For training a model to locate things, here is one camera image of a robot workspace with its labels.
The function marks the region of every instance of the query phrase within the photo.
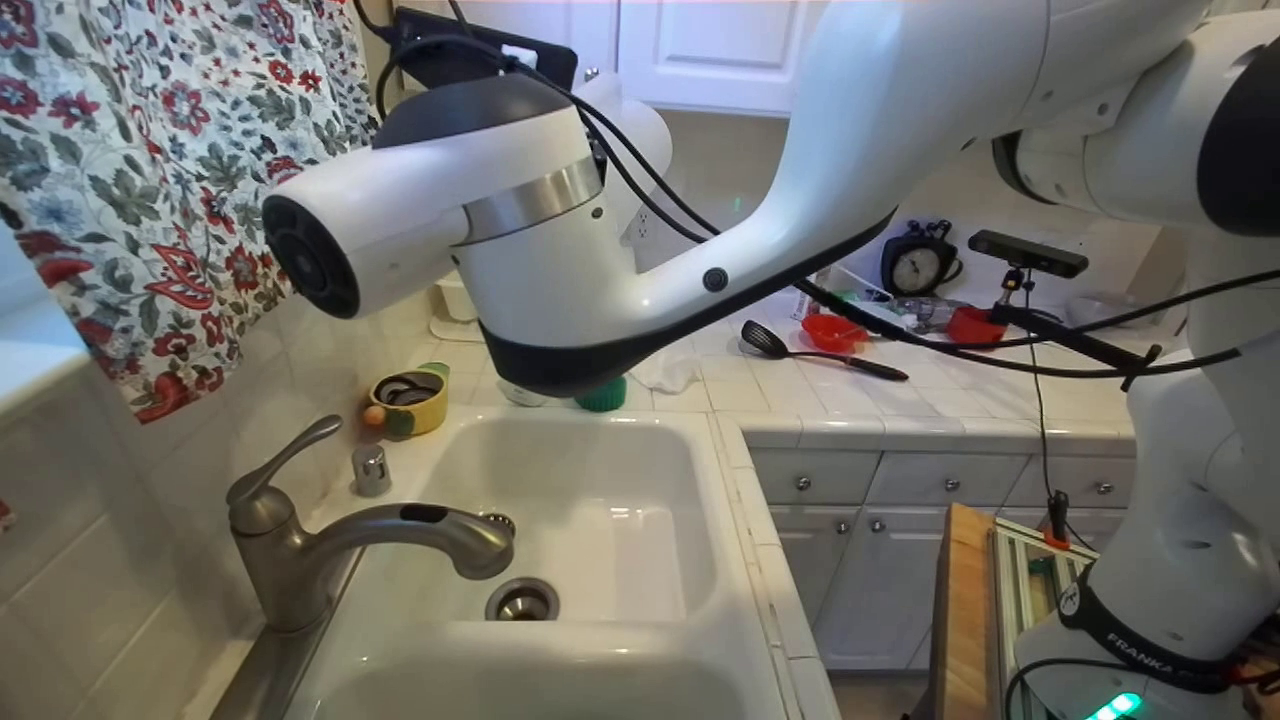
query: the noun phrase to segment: curtain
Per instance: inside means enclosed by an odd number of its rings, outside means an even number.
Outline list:
[[[287,291],[266,188],[369,134],[347,0],[0,0],[0,221],[144,425]]]

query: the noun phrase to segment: chrome faucet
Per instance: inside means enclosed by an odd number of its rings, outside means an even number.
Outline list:
[[[292,502],[272,487],[272,478],[295,451],[334,432],[339,432],[339,415],[315,420],[267,463],[229,487],[234,537],[267,628],[315,628],[334,610],[339,578],[353,568],[363,544],[441,547],[467,582],[500,578],[513,566],[516,523],[496,514],[472,515],[441,503],[385,503],[353,514],[315,537],[306,534]]]

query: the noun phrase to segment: kitchen sink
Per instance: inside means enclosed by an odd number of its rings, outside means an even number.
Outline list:
[[[369,547],[292,720],[785,718],[707,420],[455,411],[389,462],[398,502],[513,515],[516,560]]]

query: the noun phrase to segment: sink drain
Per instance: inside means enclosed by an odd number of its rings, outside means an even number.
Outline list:
[[[556,617],[561,617],[561,594],[539,578],[516,578],[500,584],[485,603],[485,620],[556,620]]]

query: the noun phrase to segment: countertop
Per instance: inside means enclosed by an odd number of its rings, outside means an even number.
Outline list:
[[[869,344],[863,357],[905,367],[910,383],[884,383],[857,377],[824,361],[760,361],[738,340],[744,320],[760,320],[800,349],[800,301],[776,291],[630,371],[630,400],[621,411],[661,415],[697,411],[717,425],[722,470],[738,514],[738,534],[757,584],[760,634],[776,660],[776,684],[788,720],[842,720],[829,673],[813,643],[782,537],[772,530],[754,449],[1036,449],[1039,409],[1031,377],[978,367],[954,357],[935,357],[905,344]],[[467,409],[516,409],[508,387],[488,365],[482,337],[466,325],[436,320],[416,361],[444,361],[451,367],[451,411]],[[1039,349],[1043,367],[1093,367],[1064,349]],[[1124,392],[1115,382],[1039,382],[1043,432],[1062,451],[1115,451],[1133,444]],[[564,400],[539,400],[516,411],[564,411]],[[315,508],[312,523],[353,508],[346,494],[334,494]],[[188,718],[210,718],[220,688],[237,673],[250,640],[234,640],[223,660],[210,673],[210,688],[191,700]]]

